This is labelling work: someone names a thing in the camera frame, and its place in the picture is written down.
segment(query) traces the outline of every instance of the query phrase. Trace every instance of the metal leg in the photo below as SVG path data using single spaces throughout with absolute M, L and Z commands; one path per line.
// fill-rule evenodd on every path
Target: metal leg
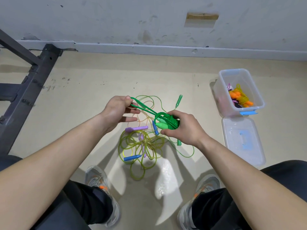
M 13 84 L 11 87 L 7 84 L 0 86 L 0 88 L 6 88 L 6 90 L 0 92 L 0 98 L 11 101 L 5 114 L 0 117 L 0 154 L 9 153 L 56 60 L 61 54 L 61 49 L 52 44 L 46 44 L 39 57 L 35 57 L 32 54 L 39 60 L 36 63 L 38 65 L 31 67 L 29 74 L 21 84 Z
M 37 56 L 35 56 L 32 52 L 30 52 L 24 46 L 22 46 L 13 38 L 11 38 L 1 29 L 0 29 L 0 44 L 31 65 L 40 65 L 42 63 L 42 61 Z

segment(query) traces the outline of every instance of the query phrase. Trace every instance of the shoe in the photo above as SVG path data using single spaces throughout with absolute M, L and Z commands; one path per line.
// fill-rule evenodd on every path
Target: shoe
M 108 178 L 106 173 L 98 166 L 90 166 L 85 172 L 84 183 L 88 186 L 97 186 L 112 199 L 113 212 L 110 218 L 104 223 L 106 227 L 113 226 L 120 219 L 120 209 L 117 201 L 109 192 Z
M 198 230 L 192 221 L 192 203 L 201 192 L 209 192 L 220 188 L 220 181 L 214 174 L 203 177 L 197 185 L 194 197 L 178 212 L 177 221 L 183 230 Z

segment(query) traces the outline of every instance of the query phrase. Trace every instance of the white wall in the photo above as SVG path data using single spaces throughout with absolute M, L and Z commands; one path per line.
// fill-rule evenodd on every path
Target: white wall
M 0 28 L 14 39 L 307 51 L 306 7 L 307 0 L 1 0 Z M 187 28 L 187 12 L 220 17 L 214 28 Z

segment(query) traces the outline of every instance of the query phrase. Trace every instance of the container lid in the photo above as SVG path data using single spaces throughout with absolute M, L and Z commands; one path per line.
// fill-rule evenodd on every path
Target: container lid
M 253 166 L 266 163 L 255 122 L 248 117 L 222 119 L 226 147 Z

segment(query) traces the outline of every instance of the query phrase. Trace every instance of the clear plastic container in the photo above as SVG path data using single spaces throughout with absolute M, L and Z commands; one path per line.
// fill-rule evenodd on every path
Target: clear plastic container
M 254 103 L 254 106 L 246 108 L 235 107 L 227 90 L 228 83 L 230 83 L 233 88 L 236 88 L 236 85 L 240 84 L 241 89 L 249 100 Z M 223 116 L 253 115 L 257 114 L 255 110 L 265 106 L 251 74 L 246 69 L 221 70 L 219 78 L 213 86 L 213 92 L 217 107 Z
M 226 147 L 255 167 L 266 163 L 255 122 L 248 117 L 222 119 Z

